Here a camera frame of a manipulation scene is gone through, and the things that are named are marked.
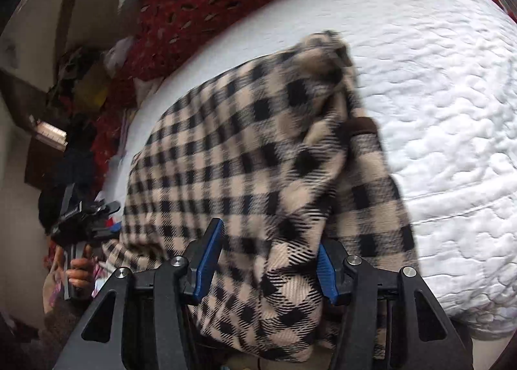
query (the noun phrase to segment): black and beige plaid garment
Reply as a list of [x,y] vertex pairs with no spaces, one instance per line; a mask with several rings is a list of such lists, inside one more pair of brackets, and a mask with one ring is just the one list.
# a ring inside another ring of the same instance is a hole
[[335,32],[253,59],[180,98],[135,157],[119,242],[133,271],[183,253],[212,217],[226,235],[198,330],[272,360],[335,344],[316,278],[322,233],[374,266],[416,265],[413,236]]

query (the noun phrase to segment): metal screw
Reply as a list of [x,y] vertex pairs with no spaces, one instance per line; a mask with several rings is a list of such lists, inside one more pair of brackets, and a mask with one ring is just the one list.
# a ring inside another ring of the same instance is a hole
[[402,270],[402,272],[404,273],[404,275],[405,275],[406,277],[414,277],[414,276],[417,274],[417,272],[415,271],[415,269],[414,269],[414,268],[411,268],[411,267],[404,267],[404,268],[403,268],[403,270]]
[[175,256],[171,260],[171,265],[173,267],[182,267],[187,264],[187,259],[183,258],[183,256]]
[[362,259],[360,256],[357,256],[357,255],[350,255],[346,261],[350,264],[350,265],[360,265],[362,263]]
[[129,269],[127,268],[118,268],[115,271],[115,276],[117,278],[126,278],[129,275]]

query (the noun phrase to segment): checkered fabric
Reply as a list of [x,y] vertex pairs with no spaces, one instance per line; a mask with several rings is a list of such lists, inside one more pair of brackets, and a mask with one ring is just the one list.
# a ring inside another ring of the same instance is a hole
[[381,268],[416,264],[354,84],[345,43],[327,31],[192,89],[134,159],[108,261],[155,268],[219,217],[218,269],[191,309],[198,330],[271,360],[300,362],[317,341],[335,345],[339,325],[322,318],[315,274],[322,233]]

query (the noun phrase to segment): bed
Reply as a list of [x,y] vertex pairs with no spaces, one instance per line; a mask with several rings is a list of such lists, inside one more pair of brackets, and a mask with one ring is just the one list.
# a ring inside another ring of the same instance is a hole
[[275,0],[213,39],[145,100],[103,192],[177,98],[242,62],[332,29],[350,44],[407,205],[420,271],[481,338],[517,327],[517,25],[491,0]]

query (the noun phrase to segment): blue gripper pad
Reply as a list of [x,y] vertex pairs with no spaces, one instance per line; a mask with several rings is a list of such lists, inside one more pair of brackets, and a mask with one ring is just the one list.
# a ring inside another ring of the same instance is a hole
[[338,300],[338,288],[335,284],[335,269],[330,261],[327,251],[321,243],[318,248],[316,274],[318,276],[323,295],[330,300],[330,303],[335,305]]
[[200,302],[208,294],[219,260],[219,254],[221,254],[223,235],[223,221],[220,218],[212,218],[201,240],[201,245],[204,245],[205,249],[197,266],[196,285],[192,295],[196,302]]

